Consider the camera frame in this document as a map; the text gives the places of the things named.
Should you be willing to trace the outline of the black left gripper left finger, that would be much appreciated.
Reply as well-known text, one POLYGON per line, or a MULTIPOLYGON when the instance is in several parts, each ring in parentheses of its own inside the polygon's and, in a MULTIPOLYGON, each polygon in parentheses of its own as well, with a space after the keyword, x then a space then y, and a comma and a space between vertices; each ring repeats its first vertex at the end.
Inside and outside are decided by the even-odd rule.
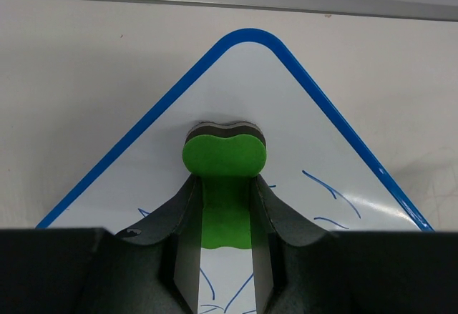
POLYGON ((201 181, 133 225, 3 229, 3 313, 195 313, 201 181))

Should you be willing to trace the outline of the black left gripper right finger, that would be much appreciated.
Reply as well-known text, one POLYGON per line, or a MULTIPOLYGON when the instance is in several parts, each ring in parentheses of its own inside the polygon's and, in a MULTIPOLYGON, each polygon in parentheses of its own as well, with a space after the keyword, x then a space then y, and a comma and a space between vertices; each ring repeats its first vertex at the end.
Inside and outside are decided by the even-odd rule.
POLYGON ((250 181, 259 313, 455 313, 454 232, 328 231, 250 181))

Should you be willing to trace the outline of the green whiteboard eraser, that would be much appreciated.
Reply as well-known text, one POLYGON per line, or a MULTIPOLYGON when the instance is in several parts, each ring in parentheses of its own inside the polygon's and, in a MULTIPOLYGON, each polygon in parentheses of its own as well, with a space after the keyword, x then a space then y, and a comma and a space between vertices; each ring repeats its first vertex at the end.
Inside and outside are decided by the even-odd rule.
POLYGON ((251 248, 250 181, 266 160, 265 137, 253 123, 201 122, 188 132, 182 161, 202 182, 203 248, 251 248))

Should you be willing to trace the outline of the blue framed whiteboard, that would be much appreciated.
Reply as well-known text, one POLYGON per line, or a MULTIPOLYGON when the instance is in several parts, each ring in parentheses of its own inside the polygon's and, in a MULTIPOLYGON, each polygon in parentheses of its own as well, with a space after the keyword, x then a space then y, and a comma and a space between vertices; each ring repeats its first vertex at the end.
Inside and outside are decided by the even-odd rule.
MULTIPOLYGON (((194 176, 182 161, 201 122, 250 122, 265 137, 257 177, 328 231, 433 232, 390 174, 296 58, 274 35, 224 36, 38 224, 103 228, 135 224, 194 176)), ((248 250, 200 243, 195 313, 259 313, 248 250)))

